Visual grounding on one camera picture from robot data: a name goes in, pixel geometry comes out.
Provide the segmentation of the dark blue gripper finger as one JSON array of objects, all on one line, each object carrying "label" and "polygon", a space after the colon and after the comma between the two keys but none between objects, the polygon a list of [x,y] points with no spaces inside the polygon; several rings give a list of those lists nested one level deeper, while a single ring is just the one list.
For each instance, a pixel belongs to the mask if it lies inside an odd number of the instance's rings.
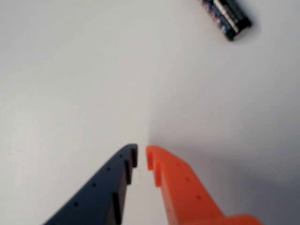
[{"label": "dark blue gripper finger", "polygon": [[137,144],[122,147],[46,224],[120,225],[137,156]]}]

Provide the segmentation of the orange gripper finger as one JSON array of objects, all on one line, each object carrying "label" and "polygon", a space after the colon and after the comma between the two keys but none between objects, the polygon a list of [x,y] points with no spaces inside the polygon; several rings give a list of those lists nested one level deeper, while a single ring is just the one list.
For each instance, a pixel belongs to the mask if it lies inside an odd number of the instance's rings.
[{"label": "orange gripper finger", "polygon": [[249,214],[226,216],[191,166],[155,145],[146,147],[147,166],[160,188],[170,225],[259,225]]}]

